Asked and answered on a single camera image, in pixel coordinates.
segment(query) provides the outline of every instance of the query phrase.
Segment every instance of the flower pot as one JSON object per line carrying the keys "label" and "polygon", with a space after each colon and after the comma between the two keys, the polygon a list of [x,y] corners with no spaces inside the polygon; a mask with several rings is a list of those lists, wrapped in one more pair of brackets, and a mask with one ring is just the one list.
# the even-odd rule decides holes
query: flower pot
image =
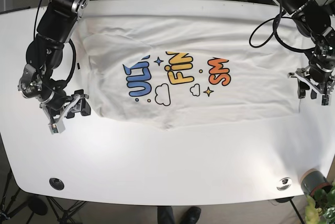
{"label": "flower pot", "polygon": [[330,192],[332,185],[327,181],[324,175],[315,169],[307,171],[300,179],[301,189],[304,194],[314,197],[318,189],[324,189],[326,193]]}

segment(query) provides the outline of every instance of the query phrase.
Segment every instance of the cloud graphic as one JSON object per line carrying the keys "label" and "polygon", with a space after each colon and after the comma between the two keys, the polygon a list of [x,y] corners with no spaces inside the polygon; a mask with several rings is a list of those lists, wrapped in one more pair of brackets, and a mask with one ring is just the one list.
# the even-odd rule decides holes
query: cloud graphic
{"label": "cloud graphic", "polygon": [[155,89],[155,101],[159,105],[169,106],[171,103],[170,90],[168,84],[162,84]]}
{"label": "cloud graphic", "polygon": [[195,84],[189,91],[192,93],[193,96],[198,97],[200,96],[200,85]]}

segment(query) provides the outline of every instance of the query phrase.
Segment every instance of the orange star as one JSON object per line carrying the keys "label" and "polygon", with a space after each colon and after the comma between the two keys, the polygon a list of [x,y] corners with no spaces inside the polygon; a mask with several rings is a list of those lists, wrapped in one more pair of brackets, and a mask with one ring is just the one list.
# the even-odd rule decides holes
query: orange star
{"label": "orange star", "polygon": [[211,94],[212,92],[214,92],[214,91],[211,91],[210,88],[208,87],[208,88],[207,88],[207,91],[205,91],[204,93],[207,93],[207,95],[210,96],[210,94]]}

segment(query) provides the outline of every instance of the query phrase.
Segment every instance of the blue star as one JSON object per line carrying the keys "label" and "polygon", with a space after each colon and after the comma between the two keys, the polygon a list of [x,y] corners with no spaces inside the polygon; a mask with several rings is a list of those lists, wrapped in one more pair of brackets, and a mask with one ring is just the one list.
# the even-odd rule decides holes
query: blue star
{"label": "blue star", "polygon": [[160,60],[159,57],[157,57],[157,60],[154,61],[154,63],[157,63],[158,66],[161,66],[161,62],[164,62],[163,60]]}

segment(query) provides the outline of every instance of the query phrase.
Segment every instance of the person's foot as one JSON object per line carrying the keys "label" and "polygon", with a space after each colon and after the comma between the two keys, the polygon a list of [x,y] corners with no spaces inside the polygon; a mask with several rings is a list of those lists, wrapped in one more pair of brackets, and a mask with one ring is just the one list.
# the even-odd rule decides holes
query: person's foot
{"label": "person's foot", "polygon": [[191,207],[184,214],[180,224],[195,224],[198,222],[201,214],[201,209],[198,207]]}

